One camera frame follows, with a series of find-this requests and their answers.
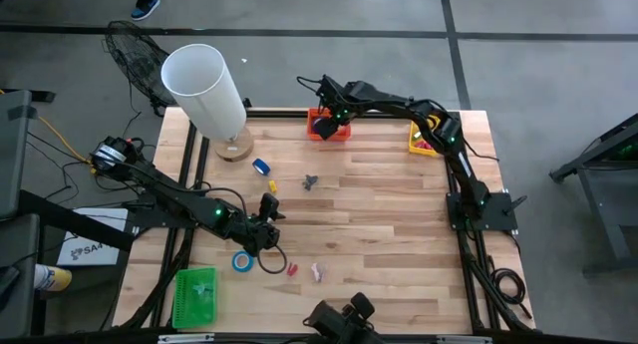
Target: wooden tabletop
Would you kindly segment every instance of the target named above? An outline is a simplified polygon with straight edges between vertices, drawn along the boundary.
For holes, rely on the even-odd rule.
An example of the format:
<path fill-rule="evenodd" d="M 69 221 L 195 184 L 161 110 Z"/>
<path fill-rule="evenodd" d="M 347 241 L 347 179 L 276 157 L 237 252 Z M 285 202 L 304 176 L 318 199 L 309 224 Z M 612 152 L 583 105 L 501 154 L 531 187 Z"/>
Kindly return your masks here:
<path fill-rule="evenodd" d="M 468 142 L 479 154 L 495 156 L 486 113 L 464 111 L 461 117 Z M 190 267 L 214 266 L 219 273 L 217 320 L 199 331 L 308 332 L 312 330 L 301 322 L 320 300 L 340 310 L 361 291 L 376 307 L 371 321 L 380 333 L 470 333 L 459 247 L 449 229 L 444 201 L 448 192 L 444 160 L 408 154 L 409 126 L 406 120 L 358 119 L 350 140 L 331 143 L 309 141 L 304 119 L 249 119 L 255 146 L 248 159 L 227 163 L 210 151 L 204 180 L 239 191 L 251 212 L 258 211 L 261 196 L 269 191 L 268 181 L 275 180 L 279 210 L 287 217 L 275 223 L 281 230 L 279 244 L 299 270 L 293 277 L 271 275 L 255 263 L 247 273 L 235 272 L 231 257 L 240 246 L 198 230 Z M 155 164 L 173 178 L 179 175 L 187 130 L 183 111 L 167 109 Z M 269 177 L 252 167 L 256 158 L 270 165 Z M 502 189 L 497 162 L 472 154 L 470 160 L 490 190 Z M 306 174 L 319 176 L 310 191 L 302 186 Z M 239 205 L 232 195 L 214 195 Z M 166 233 L 152 229 L 135 242 L 115 325 L 129 319 L 156 284 Z M 524 278 L 511 238 L 499 232 L 486 232 L 484 237 L 495 265 Z M 276 251 L 263 257 L 266 266 L 281 266 Z M 321 283 L 314 280 L 313 263 L 327 269 Z M 167 291 L 165 318 L 172 293 L 173 287 Z M 481 318 L 487 323 L 482 290 L 477 295 Z M 511 308 L 533 326 L 517 306 Z"/>

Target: gray floor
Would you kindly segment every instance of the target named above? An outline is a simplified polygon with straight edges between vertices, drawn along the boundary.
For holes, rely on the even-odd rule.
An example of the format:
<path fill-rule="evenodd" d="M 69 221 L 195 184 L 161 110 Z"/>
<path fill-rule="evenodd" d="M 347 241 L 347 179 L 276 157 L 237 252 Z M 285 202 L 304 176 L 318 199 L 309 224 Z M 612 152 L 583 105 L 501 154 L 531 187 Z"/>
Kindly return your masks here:
<path fill-rule="evenodd" d="M 451 0 L 459 31 L 543 33 L 637 33 L 636 1 Z M 133 2 L 6 0 L 0 4 L 0 20 L 102 26 L 126 18 Z M 445 30 L 440 0 L 162 0 L 144 25 Z M 168 51 L 194 42 L 217 47 L 241 95 L 255 106 L 314 106 L 314 96 L 294 77 L 326 73 L 338 81 L 363 79 L 383 90 L 459 107 L 447 40 L 156 40 Z M 638 43 L 461 41 L 460 48 L 473 109 L 488 111 L 503 180 L 514 195 L 529 196 L 517 218 L 538 327 L 554 334 L 638 341 L 638 275 L 582 277 L 583 265 L 608 257 L 610 250 L 576 178 L 557 185 L 547 176 L 591 139 L 636 113 Z M 38 110 L 82 153 L 106 135 L 120 135 L 133 114 L 127 82 L 103 52 L 99 36 L 0 33 L 0 86 L 56 92 L 56 102 L 37 105 Z M 129 135 L 154 143 L 160 119 L 137 92 L 134 106 L 144 114 Z M 32 131 L 55 140 L 42 124 L 34 122 Z M 59 163 L 67 161 L 43 149 Z M 40 155 L 29 150 L 28 156 Z M 46 194 L 61 185 L 51 163 L 29 163 L 25 188 Z M 129 198 L 100 192 L 86 169 L 71 174 L 81 192 L 67 206 Z M 96 329 L 113 290 L 59 299 L 52 305 L 51 330 Z"/>

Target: blue tape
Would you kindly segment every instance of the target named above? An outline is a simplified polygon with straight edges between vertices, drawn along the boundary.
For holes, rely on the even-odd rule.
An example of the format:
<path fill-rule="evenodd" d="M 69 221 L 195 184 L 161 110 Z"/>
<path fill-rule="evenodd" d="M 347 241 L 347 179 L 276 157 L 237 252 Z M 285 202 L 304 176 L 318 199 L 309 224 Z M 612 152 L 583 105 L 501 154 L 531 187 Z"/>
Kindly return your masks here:
<path fill-rule="evenodd" d="M 257 159 L 252 163 L 252 166 L 261 174 L 268 175 L 270 167 L 262 159 Z"/>
<path fill-rule="evenodd" d="M 246 257 L 246 265 L 240 267 L 239 264 L 237 264 L 237 262 L 239 261 L 239 258 L 242 258 L 242 257 Z M 235 253 L 235 255 L 232 256 L 232 269 L 234 269 L 235 271 L 238 271 L 240 273 L 247 272 L 248 270 L 250 270 L 250 268 L 252 268 L 252 264 L 253 264 L 252 257 L 248 255 L 248 253 L 245 250 L 239 250 L 238 252 Z"/>

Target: person's foot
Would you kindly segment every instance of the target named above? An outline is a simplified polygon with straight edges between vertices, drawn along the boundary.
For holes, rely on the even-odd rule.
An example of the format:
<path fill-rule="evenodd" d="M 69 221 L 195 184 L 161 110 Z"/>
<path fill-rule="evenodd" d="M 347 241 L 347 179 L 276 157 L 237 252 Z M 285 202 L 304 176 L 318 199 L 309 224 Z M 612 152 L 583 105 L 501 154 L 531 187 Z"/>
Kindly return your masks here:
<path fill-rule="evenodd" d="M 160 5 L 160 0 L 153 0 L 151 4 L 145 4 L 136 8 L 131 13 L 133 21 L 140 21 L 148 18 L 154 12 L 154 10 Z"/>

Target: green basket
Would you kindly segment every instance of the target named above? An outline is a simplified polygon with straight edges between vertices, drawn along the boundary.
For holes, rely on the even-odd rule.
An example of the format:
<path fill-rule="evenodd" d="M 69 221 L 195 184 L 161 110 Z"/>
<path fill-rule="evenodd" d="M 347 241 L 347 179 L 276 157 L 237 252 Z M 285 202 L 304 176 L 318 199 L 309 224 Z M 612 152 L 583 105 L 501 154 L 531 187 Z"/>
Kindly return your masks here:
<path fill-rule="evenodd" d="M 175 276 L 172 327 L 195 328 L 211 324 L 217 316 L 215 268 L 180 270 Z"/>

